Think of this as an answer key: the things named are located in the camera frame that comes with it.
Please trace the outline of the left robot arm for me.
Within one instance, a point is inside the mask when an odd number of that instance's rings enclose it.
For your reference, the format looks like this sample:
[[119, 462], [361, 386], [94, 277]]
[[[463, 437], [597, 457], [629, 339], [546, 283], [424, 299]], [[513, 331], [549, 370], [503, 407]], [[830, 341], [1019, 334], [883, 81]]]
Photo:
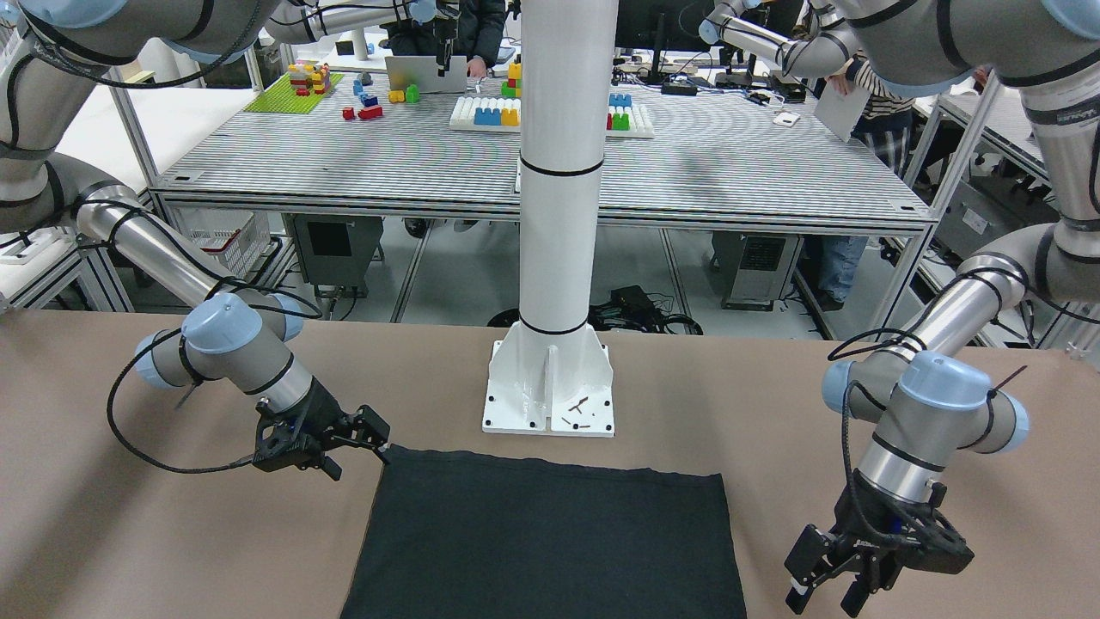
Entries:
[[939, 93], [989, 65], [1020, 93], [1060, 218], [1018, 229], [960, 264], [957, 277], [897, 338], [835, 362], [822, 397], [871, 420], [864, 458], [842, 439], [846, 486], [828, 530], [806, 526], [785, 560], [787, 606], [804, 611], [850, 572], [842, 609], [857, 616], [903, 570], [959, 573], [974, 552], [939, 506], [959, 450], [1001, 453], [1028, 436], [1028, 414], [957, 353], [1022, 299], [1097, 302], [1096, 1], [832, 1], [892, 93]]

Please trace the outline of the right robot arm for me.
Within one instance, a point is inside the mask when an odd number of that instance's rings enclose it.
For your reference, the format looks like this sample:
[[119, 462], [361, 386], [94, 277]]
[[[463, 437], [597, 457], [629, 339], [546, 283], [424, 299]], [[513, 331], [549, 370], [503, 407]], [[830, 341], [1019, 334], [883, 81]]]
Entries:
[[132, 368], [166, 388], [226, 379], [255, 400], [253, 454], [264, 471], [317, 468], [339, 479], [334, 447], [388, 450], [389, 427], [369, 405], [342, 411], [287, 347], [302, 302], [238, 279], [162, 222], [125, 184], [56, 148], [95, 82], [138, 57], [148, 40], [196, 52], [209, 66], [235, 58], [290, 1], [12, 1], [3, 52], [3, 232], [74, 224], [193, 306], [177, 332], [154, 334]]

